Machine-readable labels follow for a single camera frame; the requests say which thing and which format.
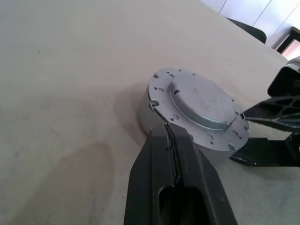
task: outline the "beige tabletop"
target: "beige tabletop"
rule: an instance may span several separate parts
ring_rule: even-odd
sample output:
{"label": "beige tabletop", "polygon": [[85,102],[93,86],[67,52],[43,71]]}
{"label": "beige tabletop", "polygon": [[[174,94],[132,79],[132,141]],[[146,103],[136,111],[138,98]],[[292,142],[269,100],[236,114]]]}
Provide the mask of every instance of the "beige tabletop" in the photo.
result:
{"label": "beige tabletop", "polygon": [[[155,71],[195,71],[246,109],[285,63],[196,0],[2,2],[0,224],[122,224],[146,139],[136,111]],[[217,170],[240,225],[299,223],[298,168]]]}

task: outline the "mounting hole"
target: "mounting hole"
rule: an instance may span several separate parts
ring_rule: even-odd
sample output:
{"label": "mounting hole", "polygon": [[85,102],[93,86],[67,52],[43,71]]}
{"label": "mounting hole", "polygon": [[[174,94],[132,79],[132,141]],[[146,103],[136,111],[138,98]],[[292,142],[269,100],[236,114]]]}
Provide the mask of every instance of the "mounting hole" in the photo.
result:
{"label": "mounting hole", "polygon": [[153,107],[159,106],[159,102],[157,100],[151,100],[150,105],[152,105]]}
{"label": "mounting hole", "polygon": [[236,151],[236,148],[233,144],[229,144],[228,148],[229,148],[230,151]]}
{"label": "mounting hole", "polygon": [[210,137],[210,139],[214,140],[213,135],[211,135],[211,134],[207,134],[207,135]]}
{"label": "mounting hole", "polygon": [[172,116],[173,116],[174,120],[179,120],[179,116],[178,115],[173,114]]}

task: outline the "white wall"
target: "white wall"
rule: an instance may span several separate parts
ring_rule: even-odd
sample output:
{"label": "white wall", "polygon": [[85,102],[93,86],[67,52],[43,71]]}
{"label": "white wall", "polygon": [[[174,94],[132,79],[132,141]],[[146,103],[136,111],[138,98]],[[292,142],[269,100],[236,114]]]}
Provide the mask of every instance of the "white wall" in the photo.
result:
{"label": "white wall", "polygon": [[254,26],[277,48],[292,26],[300,29],[300,0],[200,0],[221,15]]}

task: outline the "metal flange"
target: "metal flange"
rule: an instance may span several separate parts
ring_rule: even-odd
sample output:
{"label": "metal flange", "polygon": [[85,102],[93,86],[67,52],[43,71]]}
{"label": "metal flange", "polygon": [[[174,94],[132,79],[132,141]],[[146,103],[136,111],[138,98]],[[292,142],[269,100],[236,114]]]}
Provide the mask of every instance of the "metal flange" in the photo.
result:
{"label": "metal flange", "polygon": [[166,68],[150,79],[139,113],[143,129],[169,122],[194,142],[230,156],[248,140],[242,109],[212,81],[184,69]]}

